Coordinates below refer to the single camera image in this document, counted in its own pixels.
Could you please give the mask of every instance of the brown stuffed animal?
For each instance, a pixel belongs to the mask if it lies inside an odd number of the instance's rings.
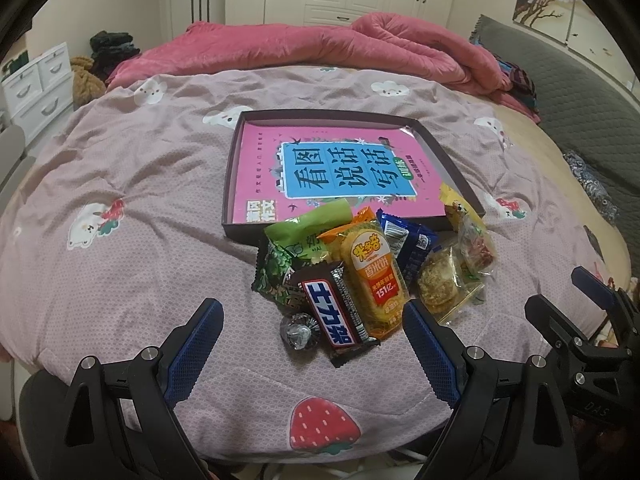
[[[94,60],[87,56],[71,58],[71,70],[74,72],[74,104],[81,107],[107,93],[107,87],[89,70]]]

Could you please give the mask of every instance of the blue gripper pad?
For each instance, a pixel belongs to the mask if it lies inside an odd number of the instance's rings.
[[[582,293],[602,310],[614,305],[613,291],[584,267],[575,267],[571,281]]]
[[[453,330],[438,325],[419,300],[405,304],[402,327],[436,397],[453,409],[467,380],[464,345]]]
[[[174,329],[162,344],[167,358],[164,400],[174,408],[185,400],[198,380],[224,323],[224,311],[217,300],[205,300],[186,325]]]

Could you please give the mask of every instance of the green snack package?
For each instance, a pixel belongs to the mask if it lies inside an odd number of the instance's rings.
[[[265,228],[267,238],[303,260],[318,263],[327,256],[324,242],[316,238],[329,229],[348,224],[353,219],[345,198],[333,200],[308,213]]]
[[[324,242],[316,236],[352,219],[351,207],[342,198],[267,227],[258,245],[252,290],[276,303],[299,309],[306,299],[299,287],[290,285],[291,275],[329,255]]]

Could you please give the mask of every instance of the pink comforter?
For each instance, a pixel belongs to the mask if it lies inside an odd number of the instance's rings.
[[[351,27],[195,23],[173,41],[121,63],[109,89],[157,74],[214,74],[305,63],[420,76],[488,96],[539,120],[506,93],[511,82],[489,51],[439,25],[386,12],[363,16]]]

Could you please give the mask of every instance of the metal screw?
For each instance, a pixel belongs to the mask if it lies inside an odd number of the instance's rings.
[[[145,361],[152,361],[158,357],[158,349],[155,346],[148,346],[140,352],[140,355]]]
[[[95,359],[91,356],[85,357],[84,359],[82,359],[82,362],[80,363],[80,366],[85,370],[88,370],[89,368],[93,368],[94,365],[95,365]]]
[[[546,359],[542,355],[531,356],[531,362],[537,368],[544,368],[546,366]]]
[[[472,359],[482,359],[484,357],[484,350],[479,346],[470,346],[466,349],[466,354]]]

